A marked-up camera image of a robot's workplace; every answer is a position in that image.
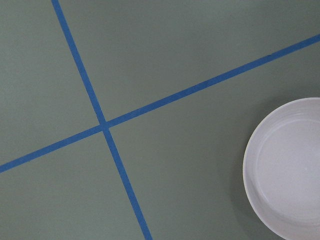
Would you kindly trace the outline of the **pink plate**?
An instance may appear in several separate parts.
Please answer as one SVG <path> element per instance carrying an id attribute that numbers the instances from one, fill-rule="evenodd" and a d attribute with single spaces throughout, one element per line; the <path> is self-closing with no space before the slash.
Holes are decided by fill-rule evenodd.
<path id="1" fill-rule="evenodd" d="M 242 176 L 252 209 L 272 232 L 286 240 L 319 239 L 319 98 L 288 102 L 259 123 Z"/>

